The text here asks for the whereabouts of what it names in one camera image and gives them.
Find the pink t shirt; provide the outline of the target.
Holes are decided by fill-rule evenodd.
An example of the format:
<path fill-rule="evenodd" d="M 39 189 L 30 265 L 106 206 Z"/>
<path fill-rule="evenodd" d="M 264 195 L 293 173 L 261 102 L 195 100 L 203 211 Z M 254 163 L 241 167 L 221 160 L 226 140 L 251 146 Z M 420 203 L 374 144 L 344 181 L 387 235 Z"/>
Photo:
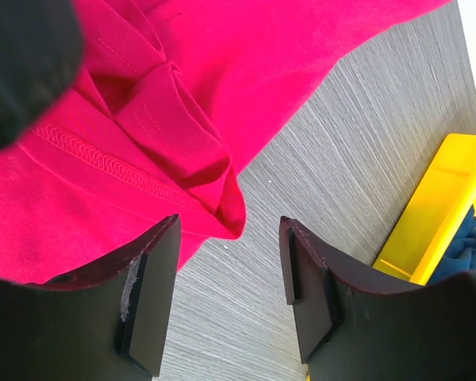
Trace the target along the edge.
<path fill-rule="evenodd" d="M 44 283 L 182 220 L 179 264 L 246 222 L 238 174 L 335 64 L 439 1 L 77 1 L 72 88 L 0 152 L 0 278 Z"/>

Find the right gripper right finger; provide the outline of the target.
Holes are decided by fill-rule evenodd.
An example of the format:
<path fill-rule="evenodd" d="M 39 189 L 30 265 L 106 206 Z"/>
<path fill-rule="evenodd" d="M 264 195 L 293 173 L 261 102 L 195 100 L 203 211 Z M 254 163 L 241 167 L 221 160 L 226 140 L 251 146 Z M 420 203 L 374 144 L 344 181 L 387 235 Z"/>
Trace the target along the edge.
<path fill-rule="evenodd" d="M 288 217 L 279 250 L 310 379 L 476 380 L 476 271 L 419 286 Z"/>

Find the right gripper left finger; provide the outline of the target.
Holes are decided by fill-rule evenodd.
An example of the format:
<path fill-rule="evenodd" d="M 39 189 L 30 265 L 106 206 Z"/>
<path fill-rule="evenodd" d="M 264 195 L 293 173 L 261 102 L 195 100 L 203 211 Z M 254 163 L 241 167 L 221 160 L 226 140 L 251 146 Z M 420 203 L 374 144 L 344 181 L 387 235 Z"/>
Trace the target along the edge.
<path fill-rule="evenodd" d="M 0 380 L 157 377 L 180 245 L 171 215 L 46 283 L 0 279 Z"/>

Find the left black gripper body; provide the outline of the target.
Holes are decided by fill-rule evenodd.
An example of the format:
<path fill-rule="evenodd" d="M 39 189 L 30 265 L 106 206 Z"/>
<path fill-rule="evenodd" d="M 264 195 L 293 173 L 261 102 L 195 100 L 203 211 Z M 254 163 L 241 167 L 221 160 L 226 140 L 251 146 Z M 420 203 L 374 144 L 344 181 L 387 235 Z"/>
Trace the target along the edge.
<path fill-rule="evenodd" d="M 0 0 L 0 150 L 75 81 L 83 35 L 67 0 Z"/>

